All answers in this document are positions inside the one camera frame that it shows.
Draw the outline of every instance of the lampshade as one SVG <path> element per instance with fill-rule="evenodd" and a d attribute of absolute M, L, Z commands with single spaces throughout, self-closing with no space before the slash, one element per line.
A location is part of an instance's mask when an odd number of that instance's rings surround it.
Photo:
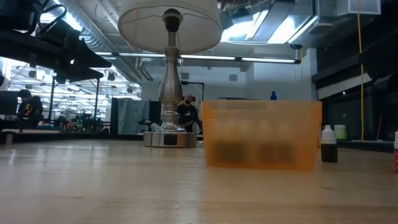
<path fill-rule="evenodd" d="M 118 26 L 131 45 L 150 52 L 163 53 L 168 32 L 162 20 L 168 9 L 182 16 L 176 46 L 181 54 L 193 54 L 216 46 L 223 33 L 216 0 L 122 0 Z"/>

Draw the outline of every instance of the wooden table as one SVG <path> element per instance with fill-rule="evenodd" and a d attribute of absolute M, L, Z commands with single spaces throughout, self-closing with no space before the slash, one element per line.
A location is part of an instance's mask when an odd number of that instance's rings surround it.
<path fill-rule="evenodd" d="M 0 223 L 398 223 L 392 154 L 340 149 L 314 172 L 207 167 L 135 141 L 0 150 Z"/>

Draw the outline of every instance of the orange plastic container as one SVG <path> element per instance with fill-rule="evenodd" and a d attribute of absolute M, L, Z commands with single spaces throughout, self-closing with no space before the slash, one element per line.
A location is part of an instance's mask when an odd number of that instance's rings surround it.
<path fill-rule="evenodd" d="M 201 107 L 211 166 L 312 170 L 319 150 L 319 101 L 217 100 Z"/>

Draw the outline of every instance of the metal lamp stand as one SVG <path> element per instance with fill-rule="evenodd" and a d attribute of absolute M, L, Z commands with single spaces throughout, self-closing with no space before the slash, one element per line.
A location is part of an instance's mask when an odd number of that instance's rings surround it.
<path fill-rule="evenodd" d="M 175 46 L 176 32 L 183 20 L 175 9 L 167 10 L 162 17 L 169 32 L 169 46 L 165 49 L 166 72 L 160 83 L 159 99 L 164 104 L 160 131 L 144 132 L 144 146 L 149 147 L 196 147 L 195 133 L 187 133 L 178 125 L 177 105 L 182 99 L 182 86 L 177 72 L 180 50 Z"/>

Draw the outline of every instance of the lamp base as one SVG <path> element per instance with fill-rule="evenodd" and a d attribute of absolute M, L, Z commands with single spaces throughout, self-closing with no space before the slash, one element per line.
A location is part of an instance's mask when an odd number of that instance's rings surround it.
<path fill-rule="evenodd" d="M 144 146 L 147 147 L 178 147 L 197 146 L 197 135 L 178 132 L 144 132 Z"/>

